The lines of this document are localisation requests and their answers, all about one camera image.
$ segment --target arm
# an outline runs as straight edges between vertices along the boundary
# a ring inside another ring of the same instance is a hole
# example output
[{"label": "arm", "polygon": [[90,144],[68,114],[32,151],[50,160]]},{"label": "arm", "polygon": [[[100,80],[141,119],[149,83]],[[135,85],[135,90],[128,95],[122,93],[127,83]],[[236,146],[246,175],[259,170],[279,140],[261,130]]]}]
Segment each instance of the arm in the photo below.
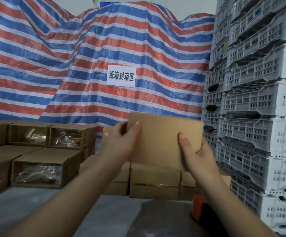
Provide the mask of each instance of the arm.
[{"label": "arm", "polygon": [[187,166],[204,191],[206,199],[218,215],[231,237],[275,237],[269,229],[246,205],[244,205],[223,182],[214,154],[205,139],[201,150],[194,153],[184,134],[179,135]]},{"label": "arm", "polygon": [[121,129],[125,124],[118,123],[114,127],[102,156],[95,165],[79,175],[41,209],[5,236],[73,236],[133,150],[141,125],[136,123],[125,135],[121,135]]}]

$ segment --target white sign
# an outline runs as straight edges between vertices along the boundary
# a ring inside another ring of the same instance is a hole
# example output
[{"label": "white sign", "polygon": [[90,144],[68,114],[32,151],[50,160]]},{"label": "white sign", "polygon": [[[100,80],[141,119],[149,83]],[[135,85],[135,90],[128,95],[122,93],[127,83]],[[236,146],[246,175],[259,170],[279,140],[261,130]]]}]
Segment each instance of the white sign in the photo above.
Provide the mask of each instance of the white sign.
[{"label": "white sign", "polygon": [[107,85],[135,87],[136,67],[108,65]]}]

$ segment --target clear plastic wrap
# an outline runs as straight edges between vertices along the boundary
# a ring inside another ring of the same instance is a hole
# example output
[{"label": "clear plastic wrap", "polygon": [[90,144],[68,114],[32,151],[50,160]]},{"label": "clear plastic wrap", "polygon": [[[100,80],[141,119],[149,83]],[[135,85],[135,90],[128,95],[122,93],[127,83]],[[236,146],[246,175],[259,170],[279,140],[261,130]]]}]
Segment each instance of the clear plastic wrap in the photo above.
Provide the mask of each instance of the clear plastic wrap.
[{"label": "clear plastic wrap", "polygon": [[56,138],[56,145],[64,147],[80,147],[82,131],[77,130],[58,130],[59,134]]},{"label": "clear plastic wrap", "polygon": [[62,181],[62,166],[32,165],[20,172],[13,184],[19,182],[59,185]]},{"label": "clear plastic wrap", "polygon": [[26,141],[42,144],[46,141],[46,128],[29,128],[26,132]]}]

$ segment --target red white blue striped tarp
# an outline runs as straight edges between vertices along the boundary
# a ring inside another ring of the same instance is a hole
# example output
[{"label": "red white blue striped tarp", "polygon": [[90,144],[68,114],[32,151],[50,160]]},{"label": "red white blue striped tarp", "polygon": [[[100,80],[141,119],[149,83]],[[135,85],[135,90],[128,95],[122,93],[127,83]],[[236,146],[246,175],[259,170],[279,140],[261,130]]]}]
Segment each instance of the red white blue striped tarp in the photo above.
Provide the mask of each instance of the red white blue striped tarp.
[{"label": "red white blue striped tarp", "polygon": [[[0,0],[0,119],[115,125],[130,111],[200,119],[214,18],[147,2],[77,17],[51,0]],[[109,64],[135,88],[106,85]]]}]

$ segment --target hand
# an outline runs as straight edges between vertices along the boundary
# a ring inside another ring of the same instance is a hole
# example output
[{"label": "hand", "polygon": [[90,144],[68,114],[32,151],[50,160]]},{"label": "hand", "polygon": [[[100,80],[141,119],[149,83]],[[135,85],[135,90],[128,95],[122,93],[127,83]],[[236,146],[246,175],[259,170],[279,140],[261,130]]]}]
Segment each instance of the hand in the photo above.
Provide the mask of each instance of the hand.
[{"label": "hand", "polygon": [[127,124],[128,122],[120,122],[113,127],[102,152],[102,156],[113,161],[116,165],[120,165],[120,167],[129,159],[141,130],[141,123],[136,122],[128,132],[122,135],[127,129]]},{"label": "hand", "polygon": [[179,143],[184,152],[188,169],[201,189],[206,191],[206,188],[219,184],[220,181],[223,182],[213,151],[204,137],[202,138],[201,149],[197,153],[194,152],[189,140],[183,133],[179,135]]}]

